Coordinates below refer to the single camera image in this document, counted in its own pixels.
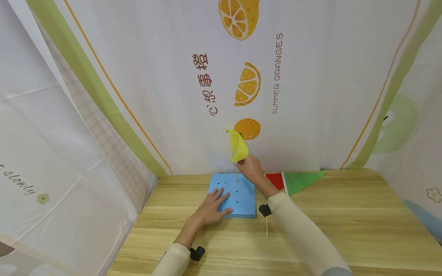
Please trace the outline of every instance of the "green flag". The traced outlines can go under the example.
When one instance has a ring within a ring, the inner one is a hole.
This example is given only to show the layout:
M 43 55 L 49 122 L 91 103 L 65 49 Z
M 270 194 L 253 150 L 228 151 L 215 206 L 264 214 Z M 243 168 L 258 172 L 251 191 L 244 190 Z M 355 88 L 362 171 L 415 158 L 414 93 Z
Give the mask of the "green flag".
M 313 184 L 316 180 L 320 179 L 325 172 L 326 170 L 321 170 L 318 172 L 284 172 L 284 179 L 287 185 L 287 194 L 291 197 L 292 195 L 302 191 Z

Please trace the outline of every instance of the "wood grain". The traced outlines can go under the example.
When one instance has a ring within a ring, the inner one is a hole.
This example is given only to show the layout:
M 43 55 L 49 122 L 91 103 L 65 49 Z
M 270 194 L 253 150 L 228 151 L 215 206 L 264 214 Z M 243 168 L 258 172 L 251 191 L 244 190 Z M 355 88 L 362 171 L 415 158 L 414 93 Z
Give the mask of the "wood grain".
M 161 178 L 116 257 L 110 276 L 150 275 L 207 194 L 210 175 Z M 354 275 L 442 275 L 442 248 L 373 170 L 331 170 L 292 200 L 340 251 Z M 263 196 L 256 193 L 256 202 Z M 202 229 L 206 254 L 185 275 L 310 275 L 269 216 Z

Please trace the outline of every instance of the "small flower print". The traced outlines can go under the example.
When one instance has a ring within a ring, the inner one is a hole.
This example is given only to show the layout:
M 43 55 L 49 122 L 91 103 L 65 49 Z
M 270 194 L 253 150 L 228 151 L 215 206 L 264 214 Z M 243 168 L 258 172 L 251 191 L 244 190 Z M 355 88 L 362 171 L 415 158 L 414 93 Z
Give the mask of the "small flower print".
M 37 196 L 37 203 L 45 204 L 48 201 L 49 201 L 49 194 L 48 193 L 42 193 Z
M 427 197 L 436 203 L 442 202 L 442 193 L 436 187 L 427 189 Z

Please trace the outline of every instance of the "orange fruit illustration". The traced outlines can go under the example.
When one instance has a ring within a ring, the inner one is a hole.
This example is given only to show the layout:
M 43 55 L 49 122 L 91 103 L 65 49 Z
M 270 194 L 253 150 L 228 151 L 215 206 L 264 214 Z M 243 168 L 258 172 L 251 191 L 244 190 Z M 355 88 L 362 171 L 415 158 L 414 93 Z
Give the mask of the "orange fruit illustration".
M 261 87 L 261 75 L 258 69 L 250 63 L 245 63 L 245 68 L 241 74 L 239 89 L 235 94 L 235 106 L 244 106 L 251 103 L 258 95 Z
M 252 140 L 258 137 L 261 132 L 261 125 L 257 120 L 247 118 L 239 120 L 234 129 L 241 133 L 244 140 Z
M 218 10 L 229 35 L 244 40 L 258 23 L 259 0 L 219 0 Z

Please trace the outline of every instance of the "green stripe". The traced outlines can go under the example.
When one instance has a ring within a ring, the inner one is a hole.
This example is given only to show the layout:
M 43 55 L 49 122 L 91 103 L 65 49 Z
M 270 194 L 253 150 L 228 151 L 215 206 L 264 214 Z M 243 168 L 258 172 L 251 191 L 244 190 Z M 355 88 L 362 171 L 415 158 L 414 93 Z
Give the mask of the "green stripe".
M 121 114 L 53 0 L 27 0 L 78 80 L 135 155 L 157 177 L 167 175 Z
M 370 135 L 365 141 L 364 146 L 359 152 L 356 159 L 348 166 L 351 169 L 359 169 L 365 166 L 373 152 L 374 146 L 376 145 L 377 138 L 379 137 L 379 132 L 381 131 L 382 121 L 387 114 L 387 111 L 390 108 L 391 103 L 393 102 L 396 93 L 402 85 L 402 82 L 405 76 L 410 71 L 417 53 L 425 41 L 425 39 L 430 34 L 431 30 L 435 26 L 436 22 L 439 20 L 442 13 L 442 1 L 441 0 L 432 0 L 428 9 L 417 27 L 415 33 L 413 34 L 410 42 L 407 47 L 405 47 L 404 52 L 402 53 L 402 57 L 397 65 L 397 68 L 391 77 L 391 81 L 388 87 L 388 90 L 385 94 L 384 101 L 382 102 L 381 109 L 377 115 L 376 122 L 374 123 L 373 128 L 371 129 Z

